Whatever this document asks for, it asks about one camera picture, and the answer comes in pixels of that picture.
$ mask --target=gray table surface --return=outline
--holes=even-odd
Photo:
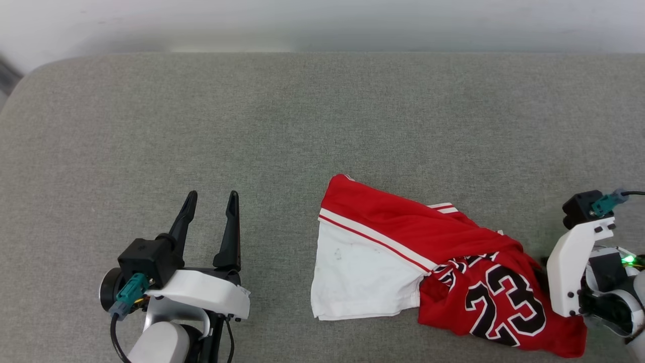
[[[116,362],[97,300],[137,237],[199,191],[187,265],[209,266],[241,198],[250,319],[236,362],[554,362],[392,318],[313,319],[319,203],[336,173],[452,202],[535,257],[572,194],[645,189],[645,56],[127,54],[28,75],[0,114],[0,362]],[[643,252],[645,199],[613,244]],[[126,348],[143,314],[119,325]],[[227,338],[222,357],[227,355]],[[579,362],[625,361],[591,329]]]

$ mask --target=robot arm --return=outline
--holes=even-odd
[[[613,236],[611,210],[627,200],[625,193],[636,194],[617,190],[603,196],[591,191],[564,204],[569,231],[548,258],[548,289],[554,312],[600,320],[625,338],[635,362],[645,362],[645,258],[620,247],[595,245]]]
[[[112,315],[110,333],[119,358],[126,363],[216,363],[224,323],[234,343],[230,320],[248,318],[249,292],[240,284],[239,197],[231,192],[226,230],[213,268],[185,267],[183,251],[188,225],[195,214],[197,192],[188,194],[169,233],[155,240],[138,238],[119,256],[99,291],[101,305]],[[146,312],[143,334],[127,356],[115,325],[127,315]],[[202,323],[202,330],[173,320]]]

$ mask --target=basketball jersey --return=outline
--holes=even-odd
[[[450,203],[423,205],[336,175],[319,214],[311,301],[315,317],[393,316],[562,357],[584,352],[580,316],[555,314],[538,264],[508,236]]]

